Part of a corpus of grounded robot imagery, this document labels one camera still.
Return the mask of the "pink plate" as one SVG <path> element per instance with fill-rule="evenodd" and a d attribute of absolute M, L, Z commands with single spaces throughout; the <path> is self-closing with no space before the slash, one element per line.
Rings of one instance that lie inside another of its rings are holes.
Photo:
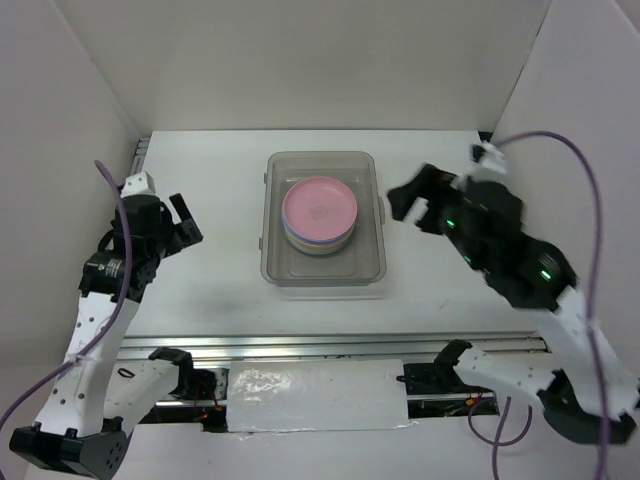
<path fill-rule="evenodd" d="M 343 182 L 316 176 L 301 180 L 289 189 L 282 213 L 286 223 L 299 234 L 330 239 L 356 222 L 358 203 Z"/>

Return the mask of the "orange plate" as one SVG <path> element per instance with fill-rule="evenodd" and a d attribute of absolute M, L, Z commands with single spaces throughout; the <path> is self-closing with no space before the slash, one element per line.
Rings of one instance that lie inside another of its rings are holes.
<path fill-rule="evenodd" d="M 325 246 L 314 246 L 314 245 L 298 245 L 293 244 L 293 248 L 300 252 L 330 252 L 330 251 L 341 251 L 346 245 L 325 245 Z"/>

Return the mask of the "cream plate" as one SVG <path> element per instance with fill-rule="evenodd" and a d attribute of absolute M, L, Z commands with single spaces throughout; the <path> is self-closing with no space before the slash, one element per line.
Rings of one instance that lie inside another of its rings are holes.
<path fill-rule="evenodd" d="M 291 246 L 293 246 L 294 248 L 296 248 L 297 250 L 303 253 L 307 253 L 310 255 L 325 255 L 325 254 L 330 254 L 330 253 L 334 253 L 339 250 L 342 250 L 343 248 L 345 248 L 351 243 L 351 240 L 349 238 L 346 238 L 341 242 L 337 242 L 334 244 L 324 244 L 324 245 L 307 244 L 293 238 L 289 238 L 288 242 Z"/>

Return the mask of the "blue plate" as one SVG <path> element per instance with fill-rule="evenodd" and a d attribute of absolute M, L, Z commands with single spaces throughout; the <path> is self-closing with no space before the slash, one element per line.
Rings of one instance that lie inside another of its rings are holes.
<path fill-rule="evenodd" d="M 290 235 L 294 238 L 296 238 L 297 240 L 303 242 L 303 243 L 308 243 L 308 244 L 318 244 L 318 245 L 324 245 L 324 244 L 332 244 L 332 243 L 338 243 L 340 241 L 342 241 L 344 238 L 347 238 L 349 236 L 351 236 L 351 234 L 353 233 L 353 231 L 355 230 L 355 223 L 353 225 L 351 225 L 351 227 L 344 231 L 343 233 L 341 233 L 340 235 L 334 237 L 334 238 L 330 238 L 330 239 L 316 239 L 316 238 L 312 238 L 312 237 L 305 237 L 301 234 L 299 234 L 298 232 L 296 232 L 294 229 L 292 229 L 288 224 L 284 224 L 284 230 L 287 232 L 287 235 Z"/>

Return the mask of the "white watermelon pattern plate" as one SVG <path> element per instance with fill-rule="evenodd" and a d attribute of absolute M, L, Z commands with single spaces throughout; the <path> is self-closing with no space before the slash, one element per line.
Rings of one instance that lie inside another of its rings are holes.
<path fill-rule="evenodd" d="M 336 257 L 340 254 L 339 251 L 330 251 L 330 252 L 299 252 L 305 258 L 313 258 L 313 259 L 328 259 Z"/>

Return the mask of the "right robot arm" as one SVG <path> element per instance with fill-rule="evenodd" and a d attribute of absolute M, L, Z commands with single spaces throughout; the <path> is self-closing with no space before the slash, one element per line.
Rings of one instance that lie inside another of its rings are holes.
<path fill-rule="evenodd" d="M 555 369 L 500 360 L 466 340 L 436 356 L 438 385 L 450 392 L 479 387 L 528 403 L 565 439 L 624 445 L 636 431 L 639 379 L 620 361 L 600 328 L 586 319 L 586 296 L 562 252 L 527 235 L 523 201 L 495 181 L 458 177 L 425 164 L 388 191 L 394 220 L 423 199 L 424 233 L 446 236 L 469 267 L 516 310 L 528 311 L 558 364 Z"/>

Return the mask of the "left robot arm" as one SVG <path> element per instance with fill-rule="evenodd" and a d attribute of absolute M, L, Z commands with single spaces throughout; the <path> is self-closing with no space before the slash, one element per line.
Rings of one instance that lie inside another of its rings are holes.
<path fill-rule="evenodd" d="M 107 392 L 126 331 L 161 261 L 202 240 L 179 194 L 167 202 L 154 194 L 118 201 L 110 230 L 84 264 L 69 350 L 46 379 L 51 394 L 32 425 L 13 431 L 12 453 L 43 470 L 111 479 L 134 428 L 157 401 L 219 401 L 217 376 L 171 347 L 153 350 L 137 371 L 126 371 L 122 390 Z"/>

